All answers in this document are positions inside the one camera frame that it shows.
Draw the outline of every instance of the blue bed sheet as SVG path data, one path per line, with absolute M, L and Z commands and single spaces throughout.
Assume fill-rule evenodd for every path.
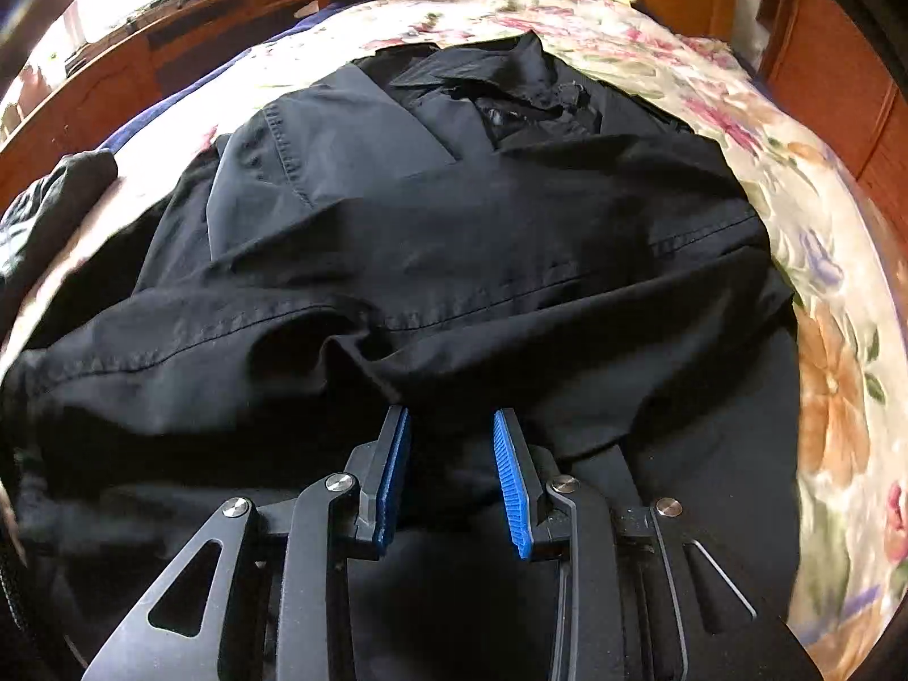
M 276 36 L 269 38 L 265 43 L 274 43 L 275 40 L 280 40 L 281 38 L 286 38 L 293 33 L 302 33 L 303 31 L 308 31 L 314 28 L 321 22 L 325 22 L 331 15 L 336 15 L 342 10 L 351 7 L 351 5 L 342 5 L 337 2 L 333 2 L 328 5 L 328 7 L 318 12 L 313 13 L 307 18 L 303 18 L 296 25 L 289 29 L 289 31 L 283 31 L 283 33 L 278 33 Z M 214 79 L 216 76 L 220 76 L 226 70 L 230 69 L 230 66 L 233 66 L 234 63 L 239 61 L 240 58 L 243 58 L 246 54 L 249 53 L 251 49 L 245 49 L 244 52 L 234 56 L 223 66 L 217 67 L 213 72 L 203 76 L 198 81 L 190 84 L 184 90 L 178 91 L 178 93 L 171 95 L 167 99 L 162 99 L 157 104 L 152 105 L 147 110 L 140 112 L 138 115 L 133 117 L 133 120 L 130 120 L 126 125 L 122 126 L 118 131 L 116 131 L 110 138 L 108 138 L 104 143 L 102 143 L 98 148 L 99 149 L 109 149 L 113 153 L 118 152 L 124 145 L 126 141 L 133 138 L 133 136 L 139 132 L 142 128 L 148 125 L 156 117 L 160 117 L 163 113 L 169 110 L 177 102 L 180 102 L 181 99 L 194 93 L 195 90 L 198 90 L 202 85 L 207 84 L 209 81 Z

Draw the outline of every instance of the blue gripper pad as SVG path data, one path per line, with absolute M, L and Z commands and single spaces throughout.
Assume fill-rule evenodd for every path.
M 394 539 L 397 526 L 398 510 L 401 508 L 401 492 L 404 475 L 407 471 L 407 459 L 410 457 L 410 410 L 404 409 L 394 431 L 392 447 L 376 498 L 375 547 L 383 556 L 388 545 Z
M 510 430 L 507 429 L 504 413 L 495 413 L 492 427 L 492 444 L 495 448 L 495 462 L 498 465 L 498 481 L 505 499 L 507 526 L 510 527 L 511 541 L 521 558 L 529 559 L 533 548 L 533 533 L 529 523 L 529 496 Z

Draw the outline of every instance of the floral bedspread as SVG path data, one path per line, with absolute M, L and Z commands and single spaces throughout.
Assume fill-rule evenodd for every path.
M 908 362 L 893 288 L 908 266 L 837 157 L 763 98 L 733 58 L 611 1 L 375 0 L 262 45 L 140 131 L 121 178 L 32 291 L 0 355 L 21 350 L 66 274 L 173 188 L 192 156 L 271 99 L 385 46 L 533 30 L 548 52 L 713 138 L 766 223 L 796 290 L 801 563 L 789 627 L 843 679 L 908 585 Z

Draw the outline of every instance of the silver bolt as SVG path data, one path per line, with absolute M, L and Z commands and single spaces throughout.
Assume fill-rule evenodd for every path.
M 243 497 L 230 497 L 221 507 L 221 512 L 224 512 L 224 516 L 227 518 L 240 518 L 248 511 L 249 500 Z
M 655 503 L 655 511 L 664 518 L 676 518 L 681 514 L 681 502 L 671 497 L 663 497 Z
M 328 491 L 347 491 L 353 486 L 353 477 L 350 474 L 331 474 L 325 479 L 325 489 Z
M 562 474 L 557 476 L 548 482 L 552 485 L 552 489 L 555 489 L 559 494 L 570 494 L 572 491 L 577 490 L 577 484 L 580 482 L 572 476 Z

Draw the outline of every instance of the black garment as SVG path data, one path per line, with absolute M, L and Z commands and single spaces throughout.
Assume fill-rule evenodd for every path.
M 514 406 L 566 468 L 623 440 L 642 497 L 696 504 L 784 614 L 790 299 L 713 141 L 533 35 L 380 52 L 199 156 L 133 294 L 12 367 L 31 565 L 91 654 L 221 500 L 295 495 L 401 402 L 360 679 L 546 678 L 555 575 L 508 548 L 491 454 Z
M 109 150 L 64 156 L 6 208 L 0 220 L 0 338 L 9 333 L 28 291 L 116 178 Z

